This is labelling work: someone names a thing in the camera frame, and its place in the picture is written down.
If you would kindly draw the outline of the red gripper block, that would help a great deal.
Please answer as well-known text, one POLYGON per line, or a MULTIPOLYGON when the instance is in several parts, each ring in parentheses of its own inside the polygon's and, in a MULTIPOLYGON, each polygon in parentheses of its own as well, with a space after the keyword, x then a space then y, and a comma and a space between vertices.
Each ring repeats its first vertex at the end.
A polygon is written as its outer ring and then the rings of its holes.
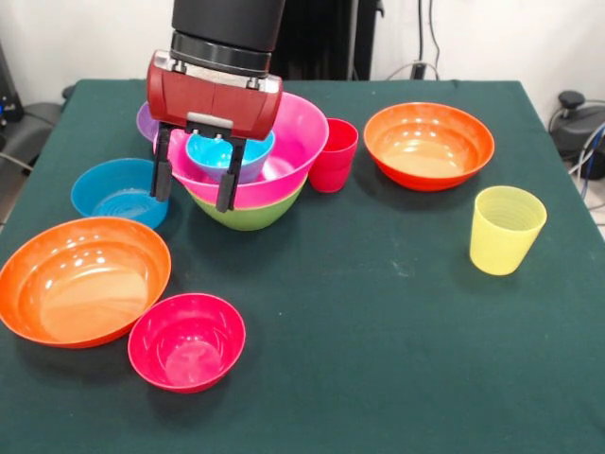
POLYGON ((227 140, 233 147, 232 157, 219 183, 216 210, 233 210, 245 139, 267 137, 282 94, 283 82, 277 76, 225 73, 175 60, 163 50, 155 51, 147 69, 147 103, 152 118, 160 123, 150 196, 160 202, 169 199, 171 125, 189 131, 208 127, 228 131, 232 136, 227 140))

